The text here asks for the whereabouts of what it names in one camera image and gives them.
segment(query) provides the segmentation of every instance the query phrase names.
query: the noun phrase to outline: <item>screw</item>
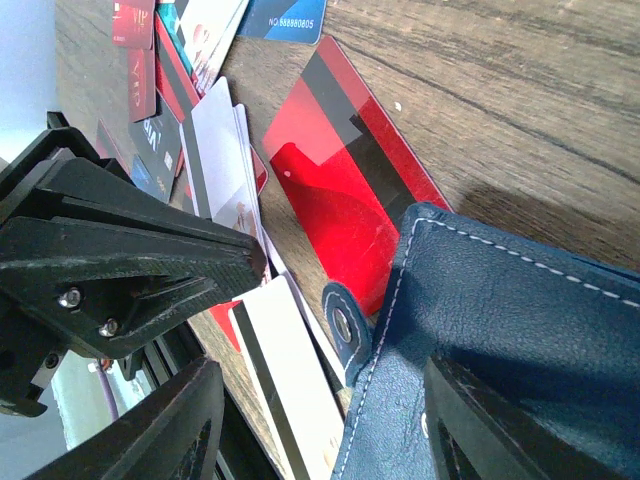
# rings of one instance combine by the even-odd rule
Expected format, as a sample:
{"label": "screw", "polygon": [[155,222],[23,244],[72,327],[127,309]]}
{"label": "screw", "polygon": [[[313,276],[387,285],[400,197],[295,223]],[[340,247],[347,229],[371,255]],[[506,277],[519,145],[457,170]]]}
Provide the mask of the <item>screw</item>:
{"label": "screw", "polygon": [[47,355],[47,358],[44,360],[44,366],[48,369],[56,368],[58,366],[58,362],[60,361],[60,357],[57,353],[50,353]]}
{"label": "screw", "polygon": [[110,318],[109,320],[107,320],[107,323],[100,327],[98,333],[103,337],[109,338],[113,337],[116,334],[118,328],[120,328],[118,322],[114,318]]}
{"label": "screw", "polygon": [[80,290],[78,290],[76,287],[71,287],[69,290],[63,293],[60,298],[58,298],[58,304],[62,308],[68,309],[76,308],[78,305],[80,305],[81,301],[82,293],[80,293]]}
{"label": "screw", "polygon": [[351,342],[351,327],[349,327],[349,322],[347,321],[347,317],[344,316],[342,310],[339,308],[333,309],[333,324],[336,326],[336,330],[338,331],[338,335],[344,343]]}

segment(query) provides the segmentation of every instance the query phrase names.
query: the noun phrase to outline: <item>black card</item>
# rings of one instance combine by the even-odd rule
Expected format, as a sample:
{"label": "black card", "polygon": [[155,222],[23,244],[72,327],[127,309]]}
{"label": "black card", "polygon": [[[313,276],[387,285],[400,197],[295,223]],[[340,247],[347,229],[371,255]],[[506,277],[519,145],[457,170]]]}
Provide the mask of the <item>black card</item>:
{"label": "black card", "polygon": [[158,114],[129,124],[129,135],[138,149],[142,163],[158,184],[161,198],[169,203],[180,156],[180,132],[176,117],[158,94]]}

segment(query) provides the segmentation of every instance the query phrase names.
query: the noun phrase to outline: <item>wooden table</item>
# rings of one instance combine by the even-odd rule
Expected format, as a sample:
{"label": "wooden table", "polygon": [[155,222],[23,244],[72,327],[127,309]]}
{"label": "wooden table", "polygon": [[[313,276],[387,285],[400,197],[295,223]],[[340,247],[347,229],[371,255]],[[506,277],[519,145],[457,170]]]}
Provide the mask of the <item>wooden table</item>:
{"label": "wooden table", "polygon": [[[103,118],[130,161],[126,54],[111,45],[111,5],[57,0],[59,100],[90,139]],[[329,0],[324,33],[457,212],[639,270],[639,19],[633,0]],[[224,73],[260,154],[313,51],[234,42]],[[183,175],[176,189],[185,184]],[[267,231],[322,318],[327,277],[275,177],[260,201]],[[240,355],[208,315],[191,324],[275,455]]]}

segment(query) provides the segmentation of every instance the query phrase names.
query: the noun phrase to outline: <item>wood grain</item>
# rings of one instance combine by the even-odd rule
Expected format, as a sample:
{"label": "wood grain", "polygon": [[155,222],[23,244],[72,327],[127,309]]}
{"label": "wood grain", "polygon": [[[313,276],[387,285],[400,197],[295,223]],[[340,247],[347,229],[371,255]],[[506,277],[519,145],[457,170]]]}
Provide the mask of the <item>wood grain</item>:
{"label": "wood grain", "polygon": [[[110,10],[106,0],[58,0],[60,103],[89,138],[102,117],[130,159],[126,56],[111,45]],[[640,270],[639,18],[632,0],[329,0],[324,33],[459,213]],[[234,42],[224,73],[261,155],[313,51]],[[185,184],[180,178],[175,189]],[[260,202],[269,235],[322,318],[328,279],[274,176]],[[208,316],[192,326],[273,454],[238,355]]]}

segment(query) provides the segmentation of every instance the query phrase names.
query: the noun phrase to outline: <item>seam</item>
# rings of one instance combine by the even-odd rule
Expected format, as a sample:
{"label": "seam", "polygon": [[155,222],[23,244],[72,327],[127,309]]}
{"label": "seam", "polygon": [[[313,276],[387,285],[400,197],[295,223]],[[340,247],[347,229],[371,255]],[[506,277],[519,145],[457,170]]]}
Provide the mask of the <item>seam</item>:
{"label": "seam", "polygon": [[371,369],[369,370],[369,374],[367,375],[367,381],[364,385],[364,389],[362,391],[362,399],[360,400],[360,404],[358,405],[358,410],[356,411],[356,419],[353,423],[353,429],[351,430],[351,435],[349,436],[349,443],[347,444],[347,451],[345,452],[345,457],[344,460],[342,462],[342,466],[340,467],[340,474],[338,475],[338,479],[342,478],[342,475],[344,474],[344,469],[347,466],[347,461],[349,460],[349,454],[351,453],[351,447],[353,445],[353,439],[355,437],[356,434],[356,430],[358,429],[358,423],[360,422],[360,415],[362,414],[362,408],[364,407],[364,403],[365,400],[367,399],[367,393],[369,391],[369,386],[371,384],[371,379],[373,377],[373,372],[376,369],[376,366],[378,365],[378,360],[380,358],[380,352],[382,351],[382,347],[384,346],[384,342],[385,339],[387,337],[387,332],[389,330],[389,324],[391,322],[391,315],[393,314],[393,308],[396,305],[396,300],[398,297],[398,291],[400,290],[400,285],[402,284],[402,279],[404,278],[404,272],[406,270],[407,267],[407,260],[409,258],[409,252],[411,250],[411,244],[413,243],[413,237],[415,236],[416,233],[416,226],[418,225],[419,222],[428,222],[434,225],[437,225],[439,227],[444,227],[447,230],[450,230],[452,232],[457,232],[459,235],[463,235],[463,236],[468,236],[470,240],[476,241],[476,242],[480,242],[483,243],[487,246],[496,248],[498,250],[501,250],[503,252],[505,252],[508,255],[512,255],[514,257],[518,257],[520,260],[522,260],[523,262],[529,263],[531,265],[533,265],[536,268],[540,268],[542,270],[546,270],[549,273],[551,273],[552,275],[557,275],[557,276],[562,276],[564,277],[567,281],[572,282],[572,283],[576,283],[576,284],[580,284],[582,285],[584,288],[588,289],[588,290],[593,290],[593,291],[597,291],[600,292],[602,295],[606,296],[607,298],[613,299],[613,300],[618,300],[619,302],[621,302],[624,305],[627,305],[628,307],[632,307],[632,308],[636,308],[640,310],[640,303],[638,302],[634,302],[632,300],[628,300],[628,299],[623,299],[621,298],[620,295],[618,295],[617,293],[614,292],[609,292],[607,290],[603,290],[600,287],[597,287],[595,285],[592,285],[590,283],[584,282],[583,280],[574,277],[573,275],[569,275],[566,274],[560,270],[557,270],[555,268],[551,268],[543,263],[540,262],[536,262],[534,259],[526,257],[524,255],[522,255],[519,252],[513,251],[508,249],[507,247],[503,246],[503,245],[499,245],[495,242],[492,242],[490,240],[486,240],[484,238],[478,237],[476,235],[471,235],[468,232],[465,232],[463,230],[458,230],[455,227],[451,227],[449,225],[447,225],[444,222],[440,222],[437,220],[432,220],[429,218],[424,218],[424,217],[419,217],[416,218],[416,220],[413,222],[413,227],[411,228],[411,235],[409,236],[409,242],[407,243],[407,249],[404,252],[404,260],[402,261],[402,268],[400,269],[400,275],[398,276],[398,281],[396,282],[396,288],[393,292],[393,297],[391,299],[391,305],[389,306],[389,313],[387,314],[387,318],[385,319],[385,324],[384,324],[384,329],[382,330],[382,336],[380,338],[380,343],[378,343],[378,346],[376,347],[376,351],[375,354],[373,356],[373,362],[371,364]]}
{"label": "seam", "polygon": [[360,335],[360,327],[358,326],[359,322],[356,321],[355,315],[351,311],[351,308],[349,307],[349,304],[345,301],[344,298],[342,298],[336,292],[330,292],[329,295],[327,295],[327,298],[324,301],[324,315],[325,315],[325,317],[327,317],[327,320],[329,320],[329,313],[327,312],[327,307],[329,306],[329,298],[331,298],[331,295],[335,295],[336,297],[338,297],[338,300],[340,300],[342,303],[344,303],[344,306],[347,307],[347,310],[349,310],[349,315],[351,317],[351,323],[353,323],[353,325],[355,325],[356,332],[358,333],[358,346],[356,347],[355,352],[353,352],[351,354],[351,356],[349,357],[349,360],[347,360],[347,363],[346,363],[346,365],[344,367],[344,373],[346,375],[347,369],[349,368],[349,365],[351,364],[351,361],[356,357],[356,355],[360,351],[360,348],[362,348],[362,336]]}

